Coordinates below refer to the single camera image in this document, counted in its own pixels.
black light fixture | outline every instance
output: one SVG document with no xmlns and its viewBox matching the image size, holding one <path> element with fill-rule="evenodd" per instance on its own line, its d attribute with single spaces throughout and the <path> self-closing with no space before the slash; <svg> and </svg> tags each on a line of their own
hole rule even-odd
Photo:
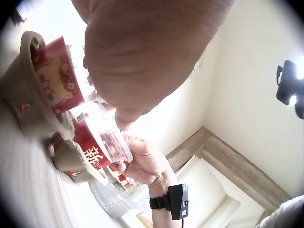
<svg viewBox="0 0 304 228">
<path fill-rule="evenodd" d="M 290 60 L 284 62 L 283 67 L 277 69 L 277 99 L 285 105 L 294 103 L 297 116 L 303 119 L 303 91 L 304 72 L 298 71 L 298 67 Z"/>
</svg>

wooden baseboard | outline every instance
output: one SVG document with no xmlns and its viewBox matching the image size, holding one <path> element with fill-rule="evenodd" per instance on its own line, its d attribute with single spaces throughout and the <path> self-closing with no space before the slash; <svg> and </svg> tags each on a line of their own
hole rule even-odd
<svg viewBox="0 0 304 228">
<path fill-rule="evenodd" d="M 266 211 L 273 212 L 283 202 L 291 199 L 262 170 L 205 127 L 166 157 L 173 170 L 177 171 L 194 154 L 205 159 Z"/>
</svg>

black wrist strap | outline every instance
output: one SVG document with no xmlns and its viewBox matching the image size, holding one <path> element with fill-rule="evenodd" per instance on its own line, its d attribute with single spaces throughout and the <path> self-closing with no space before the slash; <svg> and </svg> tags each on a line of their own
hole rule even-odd
<svg viewBox="0 0 304 228">
<path fill-rule="evenodd" d="M 156 198 L 150 199 L 150 208 L 151 209 L 166 208 L 166 210 L 171 211 L 168 195 L 165 194 L 162 197 L 156 197 Z"/>
</svg>

wrist-mounted device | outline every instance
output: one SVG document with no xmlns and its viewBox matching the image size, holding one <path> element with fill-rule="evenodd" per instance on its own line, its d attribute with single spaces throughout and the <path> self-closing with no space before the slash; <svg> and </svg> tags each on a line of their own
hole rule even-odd
<svg viewBox="0 0 304 228">
<path fill-rule="evenodd" d="M 151 209 L 166 208 L 171 211 L 173 220 L 188 216 L 188 186 L 187 184 L 169 186 L 168 192 L 162 197 L 150 199 Z"/>
</svg>

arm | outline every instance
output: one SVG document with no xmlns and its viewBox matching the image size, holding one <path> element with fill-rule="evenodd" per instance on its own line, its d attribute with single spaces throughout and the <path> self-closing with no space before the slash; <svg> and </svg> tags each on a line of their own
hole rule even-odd
<svg viewBox="0 0 304 228">
<path fill-rule="evenodd" d="M 168 191 L 168 187 L 171 185 L 177 185 L 177 179 L 175 174 L 171 177 L 166 177 L 162 183 L 149 188 L 150 198 L 161 197 Z M 181 228 L 181 220 L 172 220 L 171 212 L 165 208 L 152 210 L 152 220 L 154 228 Z"/>
<path fill-rule="evenodd" d="M 130 164 L 111 164 L 111 167 L 127 177 L 149 186 L 150 198 L 161 197 L 171 185 L 177 185 L 175 173 L 166 157 L 153 145 L 139 137 L 123 134 L 133 154 Z M 181 221 L 172 220 L 165 208 L 152 210 L 154 228 L 180 228 Z"/>
<path fill-rule="evenodd" d="M 85 65 L 122 130 L 189 76 L 236 0 L 73 0 Z"/>
</svg>

